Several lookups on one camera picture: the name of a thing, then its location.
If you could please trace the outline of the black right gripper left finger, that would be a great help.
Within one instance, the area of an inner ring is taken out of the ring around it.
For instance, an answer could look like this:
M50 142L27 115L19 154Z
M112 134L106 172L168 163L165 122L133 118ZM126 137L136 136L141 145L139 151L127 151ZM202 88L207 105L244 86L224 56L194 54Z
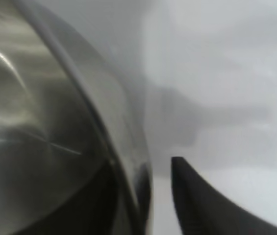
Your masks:
M130 235L112 168L105 163L91 181L49 216L20 235Z

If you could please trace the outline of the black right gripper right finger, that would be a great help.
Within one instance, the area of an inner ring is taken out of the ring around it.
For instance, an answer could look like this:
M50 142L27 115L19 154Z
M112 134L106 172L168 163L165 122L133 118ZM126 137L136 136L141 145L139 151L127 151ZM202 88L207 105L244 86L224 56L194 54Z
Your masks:
M277 235L276 226L228 200L183 157L171 158L171 182L184 235Z

